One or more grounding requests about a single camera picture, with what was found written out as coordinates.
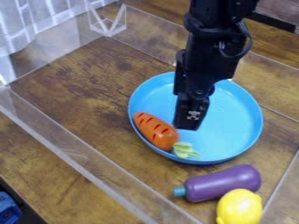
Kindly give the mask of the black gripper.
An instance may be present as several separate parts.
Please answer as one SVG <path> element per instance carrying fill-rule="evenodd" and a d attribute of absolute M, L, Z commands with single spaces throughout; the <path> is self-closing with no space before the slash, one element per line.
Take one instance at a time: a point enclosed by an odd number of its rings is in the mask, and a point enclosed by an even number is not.
<path fill-rule="evenodd" d="M 206 27 L 190 13 L 184 15 L 184 27 L 189 36 L 185 51 L 174 55 L 172 125 L 180 130 L 197 130 L 208 112 L 212 86 L 233 76 L 239 60 L 248 53 L 249 33 L 241 21 Z"/>

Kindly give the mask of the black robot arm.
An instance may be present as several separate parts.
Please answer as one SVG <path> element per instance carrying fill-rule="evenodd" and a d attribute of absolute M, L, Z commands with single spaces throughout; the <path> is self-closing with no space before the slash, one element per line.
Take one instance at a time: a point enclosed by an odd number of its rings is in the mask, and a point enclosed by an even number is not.
<path fill-rule="evenodd" d="M 209 108 L 217 81 L 233 77 L 252 38 L 243 18 L 259 0 L 190 0 L 182 17 L 185 48 L 176 53 L 172 93 L 177 96 L 172 125 L 196 130 Z"/>

